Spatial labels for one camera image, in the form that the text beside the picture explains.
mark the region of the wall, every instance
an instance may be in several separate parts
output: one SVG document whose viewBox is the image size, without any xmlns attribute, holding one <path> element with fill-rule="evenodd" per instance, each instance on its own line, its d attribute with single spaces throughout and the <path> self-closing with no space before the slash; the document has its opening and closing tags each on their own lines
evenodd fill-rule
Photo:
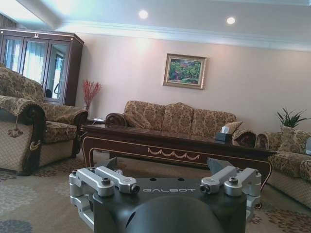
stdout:
<svg viewBox="0 0 311 233">
<path fill-rule="evenodd" d="M 124 110 L 128 100 L 183 102 L 194 108 L 232 112 L 243 128 L 278 131 L 276 111 L 286 106 L 311 117 L 311 53 L 78 34 L 84 41 L 77 106 L 83 79 L 101 82 L 91 117 Z M 206 88 L 163 86 L 167 53 L 209 57 Z M 311 131 L 311 120 L 298 128 Z"/>
</svg>

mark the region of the logo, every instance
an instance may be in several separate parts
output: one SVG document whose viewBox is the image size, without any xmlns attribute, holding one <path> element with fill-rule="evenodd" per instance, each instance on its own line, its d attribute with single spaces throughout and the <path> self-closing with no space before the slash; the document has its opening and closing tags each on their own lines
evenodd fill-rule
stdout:
<svg viewBox="0 0 311 233">
<path fill-rule="evenodd" d="M 144 188 L 142 191 L 146 193 L 160 192 L 160 193 L 185 193 L 194 192 L 195 188 L 170 188 L 170 189 L 158 189 L 158 188 Z"/>
</svg>

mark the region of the picture frame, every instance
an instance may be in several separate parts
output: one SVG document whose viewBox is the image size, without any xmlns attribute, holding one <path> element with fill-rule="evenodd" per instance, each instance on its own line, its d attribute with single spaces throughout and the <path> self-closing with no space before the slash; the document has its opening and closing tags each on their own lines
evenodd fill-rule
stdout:
<svg viewBox="0 0 311 233">
<path fill-rule="evenodd" d="M 163 85 L 204 89 L 207 57 L 167 54 Z"/>
</svg>

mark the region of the tassel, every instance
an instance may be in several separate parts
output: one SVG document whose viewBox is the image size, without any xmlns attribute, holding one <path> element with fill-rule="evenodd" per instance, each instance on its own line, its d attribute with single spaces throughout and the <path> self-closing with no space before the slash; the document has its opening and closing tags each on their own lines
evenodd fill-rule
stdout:
<svg viewBox="0 0 311 233">
<path fill-rule="evenodd" d="M 17 122 L 18 122 L 18 116 L 16 117 L 16 123 L 15 123 L 15 127 L 11 130 L 8 130 L 8 135 L 10 137 L 16 138 L 19 137 L 23 134 L 23 131 L 21 131 L 18 127 L 17 127 Z"/>
</svg>

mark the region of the ceiling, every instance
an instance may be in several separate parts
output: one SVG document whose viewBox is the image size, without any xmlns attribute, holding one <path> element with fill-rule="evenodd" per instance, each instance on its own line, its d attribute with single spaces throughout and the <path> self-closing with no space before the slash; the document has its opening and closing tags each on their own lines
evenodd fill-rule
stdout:
<svg viewBox="0 0 311 233">
<path fill-rule="evenodd" d="M 311 51 L 310 0 L 7 2 L 0 12 L 26 28 Z M 138 17 L 141 9 L 148 18 Z"/>
</svg>

